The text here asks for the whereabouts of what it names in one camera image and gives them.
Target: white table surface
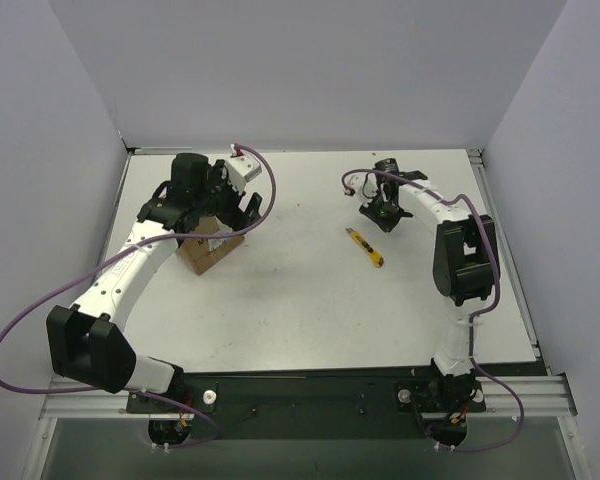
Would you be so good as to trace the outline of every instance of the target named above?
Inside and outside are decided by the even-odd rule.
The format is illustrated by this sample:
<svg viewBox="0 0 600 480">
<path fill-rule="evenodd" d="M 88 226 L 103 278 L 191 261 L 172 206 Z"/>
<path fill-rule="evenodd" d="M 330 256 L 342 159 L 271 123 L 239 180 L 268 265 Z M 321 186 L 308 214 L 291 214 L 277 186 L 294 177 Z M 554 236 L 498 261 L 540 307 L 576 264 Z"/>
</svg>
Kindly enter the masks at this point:
<svg viewBox="0 0 600 480">
<path fill-rule="evenodd" d="M 227 152 L 206 153 L 211 160 Z M 447 197 L 467 193 L 485 211 L 464 150 L 269 153 L 278 199 L 269 219 L 202 276 L 169 258 L 135 305 L 125 335 L 137 352 L 185 371 L 428 365 L 445 326 L 431 275 L 434 238 L 416 220 L 389 234 L 358 213 L 341 174 L 395 157 Z M 174 155 L 132 156 L 107 256 L 140 207 L 169 178 Z M 269 200 L 266 172 L 248 185 Z M 376 269 L 346 234 L 358 230 L 384 257 Z M 481 363 L 534 361 L 509 281 L 478 329 Z"/>
</svg>

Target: white wall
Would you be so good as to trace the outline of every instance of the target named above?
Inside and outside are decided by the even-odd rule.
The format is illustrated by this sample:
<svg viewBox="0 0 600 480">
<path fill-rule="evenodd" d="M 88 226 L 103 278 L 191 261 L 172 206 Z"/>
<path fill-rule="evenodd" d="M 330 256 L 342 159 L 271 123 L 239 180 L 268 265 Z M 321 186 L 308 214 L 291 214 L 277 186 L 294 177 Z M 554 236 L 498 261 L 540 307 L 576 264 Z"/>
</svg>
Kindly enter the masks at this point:
<svg viewBox="0 0 600 480">
<path fill-rule="evenodd" d="M 486 149 L 542 350 L 600 478 L 600 0 L 570 0 Z"/>
<path fill-rule="evenodd" d="M 482 147 L 565 0 L 50 0 L 128 145 Z"/>
<path fill-rule="evenodd" d="M 0 329 L 93 265 L 125 151 L 44 0 L 0 0 Z M 40 311 L 0 351 L 0 374 L 48 384 Z M 42 398 L 0 389 L 0 479 L 19 478 Z"/>
</svg>

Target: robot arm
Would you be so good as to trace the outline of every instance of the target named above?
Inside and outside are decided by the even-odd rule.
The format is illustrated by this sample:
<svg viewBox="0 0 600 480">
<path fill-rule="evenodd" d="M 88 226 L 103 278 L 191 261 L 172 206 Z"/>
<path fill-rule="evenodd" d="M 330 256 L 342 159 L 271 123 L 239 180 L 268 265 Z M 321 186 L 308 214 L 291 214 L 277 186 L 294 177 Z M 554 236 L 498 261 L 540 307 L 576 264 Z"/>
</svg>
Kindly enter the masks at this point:
<svg viewBox="0 0 600 480">
<path fill-rule="evenodd" d="M 235 231 L 247 227 L 259 218 L 262 199 L 254 193 L 245 211 L 239 204 L 246 184 L 260 172 L 260 163 L 250 157 L 218 160 L 211 166 L 203 155 L 178 154 L 171 179 L 143 205 L 121 249 L 135 246 L 135 251 L 105 270 L 70 308 L 56 306 L 49 313 L 54 372 L 111 393 L 144 389 L 177 396 L 182 369 L 137 354 L 123 335 L 138 297 L 183 240 L 143 241 L 189 233 L 202 217 L 216 216 Z"/>
<path fill-rule="evenodd" d="M 433 363 L 443 377 L 472 375 L 469 315 L 484 305 L 493 287 L 491 265 L 475 220 L 464 208 L 442 203 L 442 195 L 422 172 L 400 172 L 392 158 L 377 162 L 374 170 L 378 174 L 349 177 L 348 192 L 361 202 L 360 213 L 383 231 L 393 230 L 401 218 L 415 217 L 435 236 L 432 273 L 438 291 L 445 297 L 449 325 Z M 400 184 L 384 173 L 410 183 Z M 497 259 L 493 220 L 487 215 L 481 220 Z"/>
</svg>

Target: screw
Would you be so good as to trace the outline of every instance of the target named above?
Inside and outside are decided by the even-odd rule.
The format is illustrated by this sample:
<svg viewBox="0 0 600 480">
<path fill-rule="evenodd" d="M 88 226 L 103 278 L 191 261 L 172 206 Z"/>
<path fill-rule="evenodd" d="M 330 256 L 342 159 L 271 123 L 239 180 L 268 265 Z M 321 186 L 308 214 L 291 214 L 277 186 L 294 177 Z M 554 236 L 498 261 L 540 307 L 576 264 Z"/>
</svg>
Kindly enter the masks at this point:
<svg viewBox="0 0 600 480">
<path fill-rule="evenodd" d="M 403 388 L 398 392 L 398 401 L 400 403 L 409 403 L 411 401 L 411 392 Z"/>
</svg>

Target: cardboard box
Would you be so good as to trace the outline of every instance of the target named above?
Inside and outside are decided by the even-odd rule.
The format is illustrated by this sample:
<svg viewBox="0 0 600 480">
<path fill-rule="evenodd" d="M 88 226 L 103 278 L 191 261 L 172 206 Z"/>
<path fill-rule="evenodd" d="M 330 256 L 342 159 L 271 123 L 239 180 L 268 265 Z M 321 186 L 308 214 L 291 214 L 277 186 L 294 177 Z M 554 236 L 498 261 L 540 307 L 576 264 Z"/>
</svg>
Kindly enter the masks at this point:
<svg viewBox="0 0 600 480">
<path fill-rule="evenodd" d="M 215 217 L 205 217 L 200 219 L 198 228 L 196 228 L 194 232 L 212 234 L 220 231 L 231 231 L 225 226 L 220 228 L 220 225 L 221 224 L 219 224 Z M 184 260 L 197 275 L 202 275 L 226 257 L 229 252 L 235 249 L 243 241 L 243 235 L 234 238 L 211 240 L 188 238 L 178 249 L 178 256 Z"/>
</svg>

